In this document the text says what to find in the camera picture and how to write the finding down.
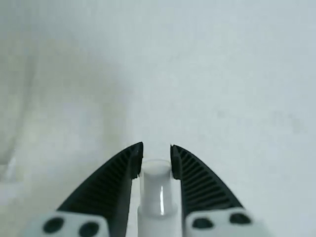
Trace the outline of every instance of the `ribbed rubber pad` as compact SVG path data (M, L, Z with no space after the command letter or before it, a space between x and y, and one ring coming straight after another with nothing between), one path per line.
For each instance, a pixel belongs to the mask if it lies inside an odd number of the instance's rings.
M223 181L187 150L171 146L172 173L181 180L183 220L194 211L242 207Z
M142 142L121 151L88 177L58 210L103 216L110 235L124 237L132 179L140 173L142 158Z

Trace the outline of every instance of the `white wall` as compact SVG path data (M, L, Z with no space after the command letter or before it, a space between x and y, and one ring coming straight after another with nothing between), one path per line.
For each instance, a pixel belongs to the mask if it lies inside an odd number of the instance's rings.
M1 236L141 140L192 151L276 236L316 234L314 1L0 4L0 39L36 65Z

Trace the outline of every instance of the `black circular hole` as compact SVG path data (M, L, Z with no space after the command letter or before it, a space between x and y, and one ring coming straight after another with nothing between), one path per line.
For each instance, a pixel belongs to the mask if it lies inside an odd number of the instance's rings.
M214 224L207 218L196 218L192 226L196 229L209 229L213 228Z
M229 222L232 224L248 225L251 219L243 213L234 213L230 216Z
M48 221L43 226L43 230L47 234L52 234L59 231L64 225L64 219L61 217L54 217Z
M99 231L99 224L95 222L87 222L80 227L79 235L81 237L93 237Z

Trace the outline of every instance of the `white background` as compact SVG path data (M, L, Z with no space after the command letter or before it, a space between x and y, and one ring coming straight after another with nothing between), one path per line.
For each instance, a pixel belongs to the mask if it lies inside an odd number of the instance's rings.
M145 158L193 152L276 236L315 236L315 12L312 0L1 1L1 153L34 76L0 236L139 141Z

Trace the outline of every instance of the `white cylinder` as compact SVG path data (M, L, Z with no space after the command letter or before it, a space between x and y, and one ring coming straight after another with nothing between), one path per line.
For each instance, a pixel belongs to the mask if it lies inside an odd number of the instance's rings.
M143 162L138 237L174 237L177 207L172 199L171 178L170 162Z

